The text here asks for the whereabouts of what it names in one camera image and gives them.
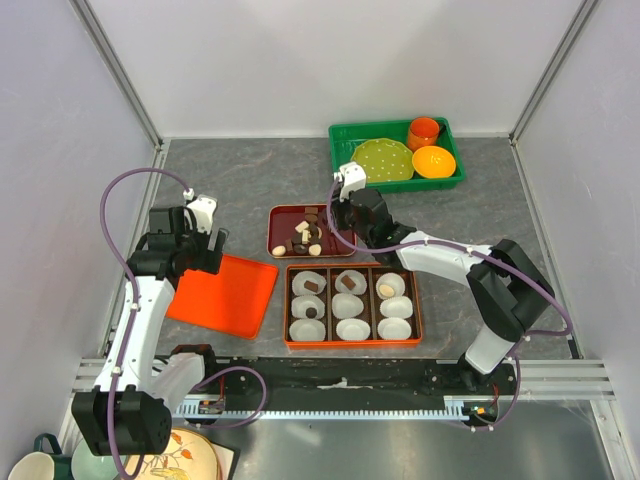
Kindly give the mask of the orange box lid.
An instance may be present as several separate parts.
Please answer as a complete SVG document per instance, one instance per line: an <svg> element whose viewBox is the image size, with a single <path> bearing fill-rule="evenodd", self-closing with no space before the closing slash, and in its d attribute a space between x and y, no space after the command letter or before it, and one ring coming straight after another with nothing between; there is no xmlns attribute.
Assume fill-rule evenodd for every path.
<svg viewBox="0 0 640 480"><path fill-rule="evenodd" d="M252 340L261 328L278 273L274 265L225 255L217 274L184 273L167 317Z"/></svg>

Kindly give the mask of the brown square chocolate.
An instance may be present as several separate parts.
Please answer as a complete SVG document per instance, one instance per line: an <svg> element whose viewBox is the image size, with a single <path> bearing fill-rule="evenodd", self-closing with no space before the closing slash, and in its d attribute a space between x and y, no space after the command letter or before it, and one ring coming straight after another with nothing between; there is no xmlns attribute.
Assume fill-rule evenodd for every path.
<svg viewBox="0 0 640 480"><path fill-rule="evenodd" d="M353 290L356 286L356 283L349 276L344 276L341 278L342 285L348 290Z"/></svg>

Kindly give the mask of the dark red lacquer tray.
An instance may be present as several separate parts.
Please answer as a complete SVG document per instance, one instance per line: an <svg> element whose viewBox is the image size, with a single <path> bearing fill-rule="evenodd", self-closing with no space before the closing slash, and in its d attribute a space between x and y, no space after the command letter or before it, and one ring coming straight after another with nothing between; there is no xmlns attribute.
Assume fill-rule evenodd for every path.
<svg viewBox="0 0 640 480"><path fill-rule="evenodd" d="M320 244L319 256L297 254L295 244L308 247ZM286 247L286 254L274 257L271 251L278 245ZM271 209L268 219L267 251L276 259L284 258L339 258L355 253L332 233L328 225L327 208L324 204L278 205Z"/></svg>

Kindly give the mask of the white oval chocolate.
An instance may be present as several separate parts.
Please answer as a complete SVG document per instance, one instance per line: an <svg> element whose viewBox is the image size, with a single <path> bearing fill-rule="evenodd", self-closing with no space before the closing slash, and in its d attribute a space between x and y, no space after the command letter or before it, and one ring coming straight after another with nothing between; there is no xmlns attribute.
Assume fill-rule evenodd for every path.
<svg viewBox="0 0 640 480"><path fill-rule="evenodd" d="M394 290L388 285L382 285L379 288L379 292L382 296L390 297L394 295Z"/></svg>

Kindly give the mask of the brown bar chocolate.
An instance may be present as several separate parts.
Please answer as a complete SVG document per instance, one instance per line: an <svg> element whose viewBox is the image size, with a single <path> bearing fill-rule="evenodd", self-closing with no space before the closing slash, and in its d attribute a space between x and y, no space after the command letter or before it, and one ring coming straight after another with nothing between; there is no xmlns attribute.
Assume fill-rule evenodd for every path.
<svg viewBox="0 0 640 480"><path fill-rule="evenodd" d="M309 290L312 294L319 294L324 289L324 286L322 284L318 284L309 280L304 282L303 287L306 290Z"/></svg>

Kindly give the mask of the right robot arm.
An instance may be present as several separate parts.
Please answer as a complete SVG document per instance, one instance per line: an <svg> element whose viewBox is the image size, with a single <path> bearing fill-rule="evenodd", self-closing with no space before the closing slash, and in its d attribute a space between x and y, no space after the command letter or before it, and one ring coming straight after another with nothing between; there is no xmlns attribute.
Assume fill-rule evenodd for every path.
<svg viewBox="0 0 640 480"><path fill-rule="evenodd" d="M374 189L335 182L327 196L329 225L334 233L347 230L364 242L362 252L381 264L425 273L446 282L448 291L432 304L460 316L460 292L475 309L471 332L457 362L458 381L467 392L483 392L510 351L556 308L556 294L530 253L500 227L504 210L460 211L434 203L416 193L386 200Z"/></svg>

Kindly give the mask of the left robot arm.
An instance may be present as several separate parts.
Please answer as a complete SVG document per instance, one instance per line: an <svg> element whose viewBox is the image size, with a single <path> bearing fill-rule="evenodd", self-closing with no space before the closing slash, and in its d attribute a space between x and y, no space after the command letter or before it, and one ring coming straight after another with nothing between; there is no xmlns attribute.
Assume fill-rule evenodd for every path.
<svg viewBox="0 0 640 480"><path fill-rule="evenodd" d="M157 454L168 444L171 418L194 389L208 393L219 369L205 345L177 347L160 373L153 363L162 323L180 278L217 274L228 237L214 230L217 201L200 195L184 206L154 207L149 230L127 260L125 300L113 344L92 389L76 394L72 415L93 455Z"/></svg>

